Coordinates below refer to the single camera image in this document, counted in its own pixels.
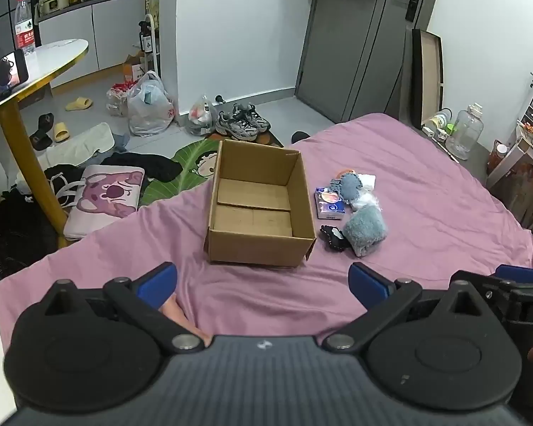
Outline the person's left hand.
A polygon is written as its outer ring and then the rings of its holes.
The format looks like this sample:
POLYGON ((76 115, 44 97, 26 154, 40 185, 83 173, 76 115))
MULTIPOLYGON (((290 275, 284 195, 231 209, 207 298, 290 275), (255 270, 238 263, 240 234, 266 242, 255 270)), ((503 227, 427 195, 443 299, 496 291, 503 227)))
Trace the person's left hand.
POLYGON ((207 335, 188 320, 181 306, 177 302, 176 294, 172 294, 172 296, 170 296, 162 304, 160 307, 160 312, 170 320, 174 321, 176 324, 186 329, 188 332, 191 332, 191 334, 197 335, 200 339, 202 339, 206 347, 211 344, 212 336, 207 335))

